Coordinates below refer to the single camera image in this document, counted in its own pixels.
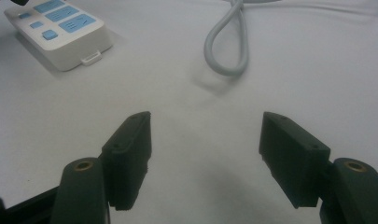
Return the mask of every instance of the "white cable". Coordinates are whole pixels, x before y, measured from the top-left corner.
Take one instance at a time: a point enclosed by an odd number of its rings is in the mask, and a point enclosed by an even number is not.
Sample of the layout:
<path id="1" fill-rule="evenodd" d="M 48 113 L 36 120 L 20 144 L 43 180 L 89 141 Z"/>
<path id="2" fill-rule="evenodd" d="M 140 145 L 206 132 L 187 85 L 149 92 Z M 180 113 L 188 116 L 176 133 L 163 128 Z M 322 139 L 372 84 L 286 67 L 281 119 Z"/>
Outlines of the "white cable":
<path id="1" fill-rule="evenodd" d="M 241 75 L 247 67 L 249 61 L 249 44 L 247 42 L 246 22 L 242 9 L 244 3 L 270 3 L 281 0 L 231 0 L 231 9 L 227 14 L 215 25 L 206 37 L 205 45 L 203 47 L 203 54 L 208 65 L 217 73 L 232 77 Z M 228 68 L 218 63 L 213 55 L 212 47 L 218 33 L 231 21 L 234 16 L 238 16 L 240 23 L 240 46 L 241 55 L 240 61 L 233 68 Z"/>

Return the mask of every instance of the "white power strip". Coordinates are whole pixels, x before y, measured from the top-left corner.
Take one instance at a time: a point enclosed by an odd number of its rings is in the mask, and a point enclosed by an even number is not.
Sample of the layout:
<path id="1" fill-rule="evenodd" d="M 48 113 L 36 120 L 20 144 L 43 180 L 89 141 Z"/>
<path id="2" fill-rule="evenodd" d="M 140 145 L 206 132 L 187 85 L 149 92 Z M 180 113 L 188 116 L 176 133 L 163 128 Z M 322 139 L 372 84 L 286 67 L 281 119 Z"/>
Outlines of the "white power strip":
<path id="1" fill-rule="evenodd" d="M 34 0 L 5 11 L 8 20 L 58 70 L 91 65 L 102 58 L 112 39 L 105 23 L 61 0 Z"/>

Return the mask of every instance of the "blue switch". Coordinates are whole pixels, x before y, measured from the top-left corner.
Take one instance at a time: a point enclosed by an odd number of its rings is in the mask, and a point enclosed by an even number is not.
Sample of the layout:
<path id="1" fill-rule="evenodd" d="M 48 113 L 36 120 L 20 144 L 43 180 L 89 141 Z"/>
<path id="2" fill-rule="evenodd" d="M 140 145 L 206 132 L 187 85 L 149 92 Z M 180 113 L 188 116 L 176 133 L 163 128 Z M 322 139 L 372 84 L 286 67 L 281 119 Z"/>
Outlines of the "blue switch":
<path id="1" fill-rule="evenodd" d="M 71 15 L 78 13 L 78 10 L 71 7 L 63 7 L 61 9 L 55 10 L 53 12 L 50 12 L 49 14 L 46 15 L 47 18 L 51 21 L 60 21 L 65 19 L 66 17 L 70 17 Z"/>
<path id="2" fill-rule="evenodd" d="M 20 19 L 25 19 L 25 18 L 28 18 L 28 17 L 30 17 L 31 16 L 31 14 L 29 14 L 28 12 L 26 12 L 26 13 L 23 13 L 23 14 L 20 14 Z"/>
<path id="3" fill-rule="evenodd" d="M 44 13 L 53 10 L 54 8 L 60 7 L 62 5 L 64 5 L 64 3 L 59 0 L 51 0 L 38 6 L 35 6 L 34 9 L 40 13 Z"/>
<path id="4" fill-rule="evenodd" d="M 74 31 L 77 31 L 93 22 L 95 22 L 94 18 L 89 17 L 86 14 L 81 14 L 68 21 L 62 22 L 61 24 L 59 24 L 59 26 L 63 28 L 67 33 L 73 33 Z"/>
<path id="5" fill-rule="evenodd" d="M 30 26 L 31 26 L 33 29 L 35 29 L 35 28 L 40 27 L 40 26 L 42 26 L 42 25 L 43 25 L 43 22 L 41 22 L 41 21 L 36 21 L 36 22 L 32 23 Z"/>
<path id="6" fill-rule="evenodd" d="M 51 40 L 51 39 L 58 36 L 57 33 L 55 33 L 55 31 L 53 31 L 53 30 L 47 30 L 47 31 L 43 32 L 42 35 L 47 40 Z"/>

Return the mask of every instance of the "white surface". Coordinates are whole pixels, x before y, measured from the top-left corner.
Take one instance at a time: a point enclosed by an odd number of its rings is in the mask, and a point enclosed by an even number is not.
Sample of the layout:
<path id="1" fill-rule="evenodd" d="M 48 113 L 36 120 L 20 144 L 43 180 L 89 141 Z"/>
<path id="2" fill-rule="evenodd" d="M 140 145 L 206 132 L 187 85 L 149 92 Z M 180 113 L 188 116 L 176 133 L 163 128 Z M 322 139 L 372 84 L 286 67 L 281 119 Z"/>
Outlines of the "white surface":
<path id="1" fill-rule="evenodd" d="M 262 113 L 298 122 L 378 171 L 378 0 L 245 7 L 250 61 L 239 78 L 203 58 L 218 0 L 72 1 L 117 42 L 104 58 L 52 70 L 17 35 L 0 2 L 0 197 L 14 205 L 58 185 L 70 161 L 96 157 L 131 114 L 152 113 L 149 173 L 112 223 L 320 223 L 295 210 L 258 154 Z M 214 51 L 238 55 L 236 26 Z"/>
<path id="2" fill-rule="evenodd" d="M 22 36 L 34 45 L 44 57 L 49 59 L 58 70 L 68 71 L 82 63 L 91 65 L 102 58 L 100 52 L 110 49 L 113 45 L 110 33 L 102 20 L 67 2 L 44 13 L 34 9 L 34 7 L 46 2 L 49 2 L 49 0 L 33 0 L 24 7 L 10 7 L 5 10 L 5 14 Z M 50 13 L 68 6 L 74 8 L 77 12 L 59 21 L 51 21 L 46 18 Z M 30 13 L 31 16 L 21 19 L 20 15 L 24 13 Z M 93 19 L 93 22 L 75 30 L 73 33 L 68 33 L 60 27 L 63 22 L 68 22 L 79 15 L 89 16 Z M 41 21 L 43 25 L 33 29 L 31 24 L 37 21 Z M 46 40 L 43 33 L 49 30 L 55 32 L 57 37 Z"/>

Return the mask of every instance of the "brass insert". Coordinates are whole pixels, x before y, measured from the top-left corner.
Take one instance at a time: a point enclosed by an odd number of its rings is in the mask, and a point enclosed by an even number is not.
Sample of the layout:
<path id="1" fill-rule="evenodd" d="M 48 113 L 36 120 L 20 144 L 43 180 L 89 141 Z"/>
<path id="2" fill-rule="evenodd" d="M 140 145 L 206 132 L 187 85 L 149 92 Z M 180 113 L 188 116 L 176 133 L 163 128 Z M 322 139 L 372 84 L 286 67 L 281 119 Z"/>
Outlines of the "brass insert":
<path id="1" fill-rule="evenodd" d="M 75 171 L 85 171 L 92 168 L 93 162 L 92 161 L 82 161 L 81 163 L 75 166 Z"/>
<path id="2" fill-rule="evenodd" d="M 367 172 L 367 168 L 356 161 L 346 161 L 343 164 L 353 171 L 361 172 L 361 173 Z"/>

